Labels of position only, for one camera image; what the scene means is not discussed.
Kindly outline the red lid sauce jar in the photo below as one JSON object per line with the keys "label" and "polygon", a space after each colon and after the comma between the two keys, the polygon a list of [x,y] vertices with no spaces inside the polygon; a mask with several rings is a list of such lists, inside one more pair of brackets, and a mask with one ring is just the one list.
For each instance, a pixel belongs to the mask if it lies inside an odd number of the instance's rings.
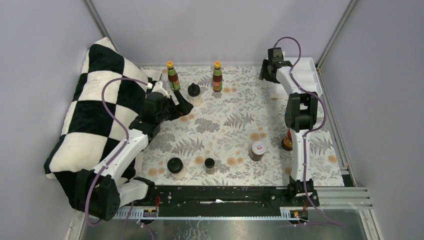
{"label": "red lid sauce jar", "polygon": [[281,147],[286,151],[293,150],[292,135],[289,129],[287,130],[286,136],[281,141]]}

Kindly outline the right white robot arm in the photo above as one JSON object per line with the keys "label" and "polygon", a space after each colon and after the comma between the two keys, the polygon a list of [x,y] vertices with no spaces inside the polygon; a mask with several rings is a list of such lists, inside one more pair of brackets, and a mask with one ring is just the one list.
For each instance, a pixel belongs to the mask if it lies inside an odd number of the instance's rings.
{"label": "right white robot arm", "polygon": [[296,81],[293,68],[294,64],[285,60],[280,47],[269,48],[259,78],[280,84],[288,96],[284,122],[291,137],[293,166],[286,199],[293,206],[317,207],[319,199],[310,168],[309,134],[317,123],[318,99],[316,92],[304,89]]}

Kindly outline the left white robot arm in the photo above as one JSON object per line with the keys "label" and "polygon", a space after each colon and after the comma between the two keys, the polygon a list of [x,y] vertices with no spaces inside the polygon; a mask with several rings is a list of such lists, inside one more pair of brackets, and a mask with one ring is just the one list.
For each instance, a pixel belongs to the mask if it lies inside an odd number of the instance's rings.
{"label": "left white robot arm", "polygon": [[103,221],[111,220],[118,209],[139,201],[148,206],[155,200],[155,184],[143,177],[120,184],[130,163],[160,132],[161,124],[189,115],[193,105],[179,91],[151,92],[143,103],[140,115],[129,125],[124,139],[91,170],[82,169],[76,176],[73,206]]}

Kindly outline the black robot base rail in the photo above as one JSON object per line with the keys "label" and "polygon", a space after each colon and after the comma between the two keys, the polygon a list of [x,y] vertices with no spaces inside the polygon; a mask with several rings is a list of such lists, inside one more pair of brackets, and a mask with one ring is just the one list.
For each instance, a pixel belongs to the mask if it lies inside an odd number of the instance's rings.
{"label": "black robot base rail", "polygon": [[296,219],[293,211],[320,205],[316,191],[307,198],[292,196],[275,186],[176,186],[158,185],[151,200],[136,200],[122,207],[115,219]]}

